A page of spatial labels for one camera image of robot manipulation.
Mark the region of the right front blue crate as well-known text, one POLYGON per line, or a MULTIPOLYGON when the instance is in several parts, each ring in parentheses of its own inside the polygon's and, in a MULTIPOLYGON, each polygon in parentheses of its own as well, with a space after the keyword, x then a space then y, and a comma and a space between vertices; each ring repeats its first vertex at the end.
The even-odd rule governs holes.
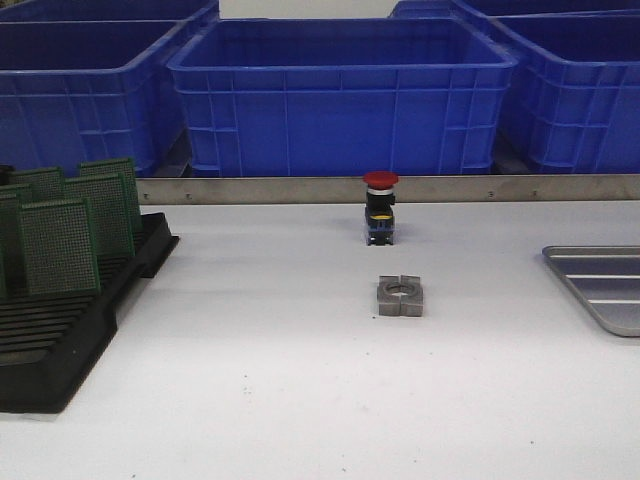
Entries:
POLYGON ((638 16, 501 16, 490 32, 517 60, 499 131, 530 170, 638 173, 638 16))

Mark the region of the left rear blue crate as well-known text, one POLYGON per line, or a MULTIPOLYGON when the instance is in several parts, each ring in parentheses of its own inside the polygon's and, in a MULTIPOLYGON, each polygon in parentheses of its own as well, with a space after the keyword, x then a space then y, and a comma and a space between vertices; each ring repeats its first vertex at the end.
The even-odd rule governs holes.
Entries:
POLYGON ((1 9, 2 22, 184 21, 216 15, 218 1, 24 1, 1 9))

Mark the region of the red emergency stop button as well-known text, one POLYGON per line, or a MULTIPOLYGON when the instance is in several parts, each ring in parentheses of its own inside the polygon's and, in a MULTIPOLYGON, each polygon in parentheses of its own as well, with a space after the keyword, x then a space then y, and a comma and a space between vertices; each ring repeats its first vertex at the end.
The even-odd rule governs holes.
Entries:
POLYGON ((363 176, 367 186, 365 219, 367 224, 366 244, 385 246, 394 243, 395 204, 394 186, 397 174, 390 171, 372 171, 363 176))

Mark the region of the right rear blue crate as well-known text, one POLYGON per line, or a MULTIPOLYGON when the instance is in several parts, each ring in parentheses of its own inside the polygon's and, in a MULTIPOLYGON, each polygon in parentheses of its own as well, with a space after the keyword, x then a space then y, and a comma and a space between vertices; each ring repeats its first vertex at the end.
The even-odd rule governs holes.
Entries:
POLYGON ((523 1, 399 1, 391 18, 427 18, 456 13, 472 17, 500 17, 545 14, 637 13, 635 0, 523 0, 523 1))

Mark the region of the silver metal tray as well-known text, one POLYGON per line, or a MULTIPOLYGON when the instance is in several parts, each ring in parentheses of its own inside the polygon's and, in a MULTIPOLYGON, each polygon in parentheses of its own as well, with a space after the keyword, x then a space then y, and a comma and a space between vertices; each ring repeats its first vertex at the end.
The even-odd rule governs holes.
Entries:
POLYGON ((605 331, 639 336, 639 247, 547 246, 549 268, 605 331))

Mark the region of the centre blue plastic crate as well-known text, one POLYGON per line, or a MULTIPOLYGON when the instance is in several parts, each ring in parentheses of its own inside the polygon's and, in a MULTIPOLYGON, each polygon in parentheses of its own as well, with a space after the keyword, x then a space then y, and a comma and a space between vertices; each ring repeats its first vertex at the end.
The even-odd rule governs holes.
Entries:
POLYGON ((515 59, 454 18, 222 20, 170 61, 201 176, 483 173, 515 59))

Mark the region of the grey metal clamp block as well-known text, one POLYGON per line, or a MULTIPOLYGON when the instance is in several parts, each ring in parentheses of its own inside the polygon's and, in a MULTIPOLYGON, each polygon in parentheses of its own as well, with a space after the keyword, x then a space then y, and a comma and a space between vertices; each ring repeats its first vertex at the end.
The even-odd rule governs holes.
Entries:
POLYGON ((421 317, 424 314, 424 290, 419 276, 382 275, 376 300, 378 314, 393 317, 421 317))

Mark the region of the green perforated circuit board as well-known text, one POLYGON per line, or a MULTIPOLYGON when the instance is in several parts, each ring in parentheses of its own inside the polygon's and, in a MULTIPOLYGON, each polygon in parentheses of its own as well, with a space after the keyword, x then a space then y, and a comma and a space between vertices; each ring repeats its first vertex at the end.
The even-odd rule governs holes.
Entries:
POLYGON ((19 207, 18 220, 30 295, 100 291, 96 246, 86 200, 27 203, 19 207))
POLYGON ((64 181, 66 198, 89 202, 91 227, 101 257, 132 257, 135 253, 126 188, 121 174, 78 176, 64 181))

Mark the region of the rear right green circuit board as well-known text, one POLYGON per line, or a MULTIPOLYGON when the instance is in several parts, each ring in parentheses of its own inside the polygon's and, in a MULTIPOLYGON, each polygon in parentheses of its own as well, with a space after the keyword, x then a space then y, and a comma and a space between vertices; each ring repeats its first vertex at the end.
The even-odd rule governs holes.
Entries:
POLYGON ((135 165, 132 158, 120 157, 93 162, 82 162, 78 165, 78 170, 81 176, 120 174, 124 182, 127 214, 132 231, 138 233, 143 230, 136 185, 135 165))

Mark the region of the steel table edge rail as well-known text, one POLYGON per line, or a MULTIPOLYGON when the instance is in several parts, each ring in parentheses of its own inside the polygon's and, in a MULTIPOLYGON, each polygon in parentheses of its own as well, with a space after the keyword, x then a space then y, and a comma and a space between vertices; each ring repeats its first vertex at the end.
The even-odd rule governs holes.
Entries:
MULTIPOLYGON (((360 204, 359 177, 149 178, 142 205, 360 204)), ((637 174, 405 176, 400 203, 633 201, 637 174)))

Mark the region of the black slotted board rack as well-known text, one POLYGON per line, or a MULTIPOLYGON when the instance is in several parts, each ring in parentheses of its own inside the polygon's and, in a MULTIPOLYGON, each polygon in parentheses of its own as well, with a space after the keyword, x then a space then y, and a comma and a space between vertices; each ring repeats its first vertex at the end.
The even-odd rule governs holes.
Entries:
POLYGON ((98 261, 101 292, 1 302, 1 411, 63 411, 117 332, 116 307, 152 278, 179 242, 163 213, 144 214, 136 254, 98 261))

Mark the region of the left front blue crate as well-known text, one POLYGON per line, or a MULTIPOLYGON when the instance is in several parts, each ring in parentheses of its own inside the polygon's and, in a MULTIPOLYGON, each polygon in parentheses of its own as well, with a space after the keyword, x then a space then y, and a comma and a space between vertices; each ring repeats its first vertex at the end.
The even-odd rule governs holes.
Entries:
POLYGON ((188 37, 183 21, 2 23, 2 163, 153 174, 184 130, 167 62, 188 37))

